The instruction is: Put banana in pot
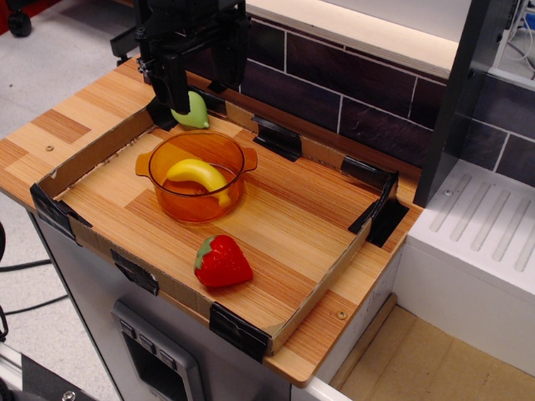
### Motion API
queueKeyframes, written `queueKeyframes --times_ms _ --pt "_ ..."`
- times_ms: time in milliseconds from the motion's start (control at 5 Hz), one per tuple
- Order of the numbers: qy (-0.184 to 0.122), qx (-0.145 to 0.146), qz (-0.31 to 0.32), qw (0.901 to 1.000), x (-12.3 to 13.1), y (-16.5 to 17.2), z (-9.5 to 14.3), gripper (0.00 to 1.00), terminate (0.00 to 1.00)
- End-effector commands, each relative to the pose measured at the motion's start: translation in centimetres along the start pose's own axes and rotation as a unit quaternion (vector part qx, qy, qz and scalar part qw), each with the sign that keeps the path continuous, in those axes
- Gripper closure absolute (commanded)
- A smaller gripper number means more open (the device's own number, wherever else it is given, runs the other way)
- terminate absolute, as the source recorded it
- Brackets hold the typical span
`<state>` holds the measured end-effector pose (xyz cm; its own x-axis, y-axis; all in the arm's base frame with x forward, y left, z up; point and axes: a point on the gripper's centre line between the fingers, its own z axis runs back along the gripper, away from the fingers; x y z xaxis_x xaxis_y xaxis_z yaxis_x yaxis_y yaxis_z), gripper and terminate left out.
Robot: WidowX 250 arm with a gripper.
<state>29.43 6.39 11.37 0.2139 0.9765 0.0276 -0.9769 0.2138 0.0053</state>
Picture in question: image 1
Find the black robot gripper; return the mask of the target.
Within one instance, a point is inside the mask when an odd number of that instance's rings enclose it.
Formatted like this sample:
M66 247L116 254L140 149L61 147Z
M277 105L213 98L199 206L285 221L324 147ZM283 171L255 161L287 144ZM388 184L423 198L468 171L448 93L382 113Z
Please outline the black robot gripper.
M163 105L190 113L183 60L206 49L217 81L238 89L251 27L244 1L135 1L134 10L139 71Z

